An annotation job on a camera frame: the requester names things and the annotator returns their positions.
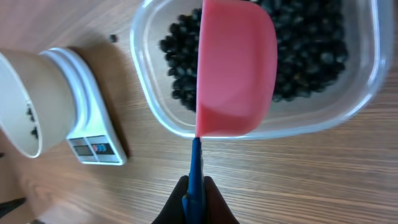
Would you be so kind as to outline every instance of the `beige paper cup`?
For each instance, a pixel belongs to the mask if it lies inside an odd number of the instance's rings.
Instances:
[[[75,120],[72,93],[56,65],[36,54],[0,49],[0,127],[23,155],[35,158],[63,141]],[[31,134],[35,127],[38,139]]]

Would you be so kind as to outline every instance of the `pink scoop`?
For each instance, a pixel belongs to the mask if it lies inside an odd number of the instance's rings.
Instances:
[[[275,28],[265,10],[240,0],[204,0],[196,135],[240,136],[258,127],[276,71]]]

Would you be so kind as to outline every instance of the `white kitchen scale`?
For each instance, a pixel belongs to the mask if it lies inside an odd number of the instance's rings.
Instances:
[[[40,54],[63,71],[75,98],[76,125],[67,136],[73,153],[84,164],[123,165],[126,154],[85,61],[68,48],[52,48]]]

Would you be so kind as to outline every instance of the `blue scoop handle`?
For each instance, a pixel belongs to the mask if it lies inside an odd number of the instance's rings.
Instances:
[[[182,206],[187,224],[202,223],[206,210],[206,193],[200,138],[195,138],[192,142],[188,192],[182,198]]]

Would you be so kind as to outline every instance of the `black glove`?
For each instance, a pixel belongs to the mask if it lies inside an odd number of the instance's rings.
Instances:
[[[206,216],[204,224],[239,224],[228,208],[223,196],[211,177],[205,177]],[[188,176],[180,178],[162,211],[152,224],[185,224],[182,197],[188,190]]]

